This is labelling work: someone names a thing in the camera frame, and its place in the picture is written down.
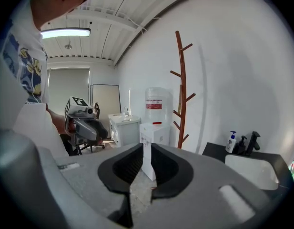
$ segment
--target black countertop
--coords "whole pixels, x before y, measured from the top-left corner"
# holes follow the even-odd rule
[[[235,155],[235,154],[228,153],[225,150],[225,147],[222,145],[207,143],[204,149],[203,155],[215,158],[225,163],[226,155]],[[292,174],[280,155],[252,152],[250,156],[242,156],[242,157],[265,160],[272,165],[276,173],[277,179],[279,181],[279,186],[278,186],[278,189],[276,190],[264,190],[264,192],[269,197],[271,198],[276,198],[277,196],[282,197],[289,191],[291,186],[294,184]]]

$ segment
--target soap dispenser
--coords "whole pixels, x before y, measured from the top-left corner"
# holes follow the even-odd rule
[[[235,132],[235,131],[231,131],[233,134],[232,134],[232,136],[228,139],[228,142],[227,142],[227,145],[226,145],[226,148],[225,148],[225,150],[228,152],[228,153],[232,153],[233,152],[233,148],[234,148],[234,146],[235,146],[235,144],[236,144],[236,138],[235,138],[235,133],[237,133],[237,132]]]
[[[246,136],[241,136],[241,141],[236,144],[236,146],[233,149],[233,154],[236,155],[242,155],[245,152],[246,146],[244,143],[244,140],[247,139]]]

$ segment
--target ceiling light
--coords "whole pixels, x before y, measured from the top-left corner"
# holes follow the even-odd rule
[[[53,30],[41,31],[43,39],[59,36],[90,36],[89,28],[58,28]]]

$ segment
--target white cabinet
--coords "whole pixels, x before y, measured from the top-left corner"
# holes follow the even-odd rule
[[[139,125],[141,119],[137,116],[109,114],[111,139],[117,147],[139,143]]]
[[[143,143],[143,172],[152,181],[156,179],[151,165],[151,144],[169,145],[170,126],[144,123],[140,125],[140,141]]]

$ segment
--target sink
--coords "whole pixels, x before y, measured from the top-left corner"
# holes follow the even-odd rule
[[[265,160],[227,155],[225,164],[260,189],[278,189],[275,171],[271,164]]]

